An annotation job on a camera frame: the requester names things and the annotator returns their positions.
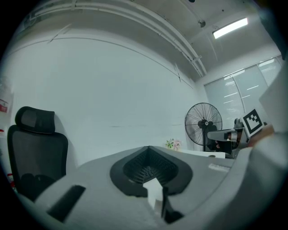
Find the black fan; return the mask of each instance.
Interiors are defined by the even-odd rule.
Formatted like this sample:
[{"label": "black fan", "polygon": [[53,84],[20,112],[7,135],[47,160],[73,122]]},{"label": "black fan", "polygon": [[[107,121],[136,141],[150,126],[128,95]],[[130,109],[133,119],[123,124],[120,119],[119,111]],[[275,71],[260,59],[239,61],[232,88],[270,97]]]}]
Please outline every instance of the black fan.
[{"label": "black fan", "polygon": [[188,137],[196,144],[212,144],[207,133],[222,129],[222,118],[219,111],[208,103],[194,105],[185,117],[185,129]]}]

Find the chair headrest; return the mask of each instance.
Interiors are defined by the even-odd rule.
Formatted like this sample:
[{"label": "chair headrest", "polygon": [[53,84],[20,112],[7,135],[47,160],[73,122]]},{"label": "chair headrest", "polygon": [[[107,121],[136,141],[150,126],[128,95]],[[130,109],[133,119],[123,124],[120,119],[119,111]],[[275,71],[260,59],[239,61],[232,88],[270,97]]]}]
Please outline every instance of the chair headrest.
[{"label": "chair headrest", "polygon": [[15,123],[18,127],[35,133],[54,133],[53,111],[38,110],[32,107],[22,107],[15,116]]}]

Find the office chair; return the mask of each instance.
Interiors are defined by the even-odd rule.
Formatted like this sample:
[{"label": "office chair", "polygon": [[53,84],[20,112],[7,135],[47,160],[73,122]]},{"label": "office chair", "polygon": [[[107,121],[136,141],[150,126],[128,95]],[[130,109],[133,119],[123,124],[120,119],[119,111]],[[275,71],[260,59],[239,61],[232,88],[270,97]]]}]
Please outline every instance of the office chair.
[{"label": "office chair", "polygon": [[54,112],[22,107],[8,130],[11,170],[18,193],[34,201],[66,175],[68,140],[55,133]]}]

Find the ceiling sprinkler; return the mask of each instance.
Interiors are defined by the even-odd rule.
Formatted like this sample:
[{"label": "ceiling sprinkler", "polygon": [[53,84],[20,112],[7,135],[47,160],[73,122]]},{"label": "ceiling sprinkler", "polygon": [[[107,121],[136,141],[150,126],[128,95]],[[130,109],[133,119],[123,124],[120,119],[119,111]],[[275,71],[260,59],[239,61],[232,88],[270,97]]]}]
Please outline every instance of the ceiling sprinkler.
[{"label": "ceiling sprinkler", "polygon": [[201,19],[201,20],[198,21],[198,25],[199,25],[201,28],[203,28],[203,27],[206,25],[206,22]]}]

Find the black slot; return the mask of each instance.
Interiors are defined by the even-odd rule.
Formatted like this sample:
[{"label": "black slot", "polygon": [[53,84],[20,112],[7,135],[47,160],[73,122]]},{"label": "black slot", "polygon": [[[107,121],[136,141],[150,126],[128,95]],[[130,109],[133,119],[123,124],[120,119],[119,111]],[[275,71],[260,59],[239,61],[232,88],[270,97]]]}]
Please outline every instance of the black slot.
[{"label": "black slot", "polygon": [[74,185],[70,188],[57,203],[47,212],[56,220],[63,222],[72,211],[74,205],[82,196],[86,188],[80,185]]}]

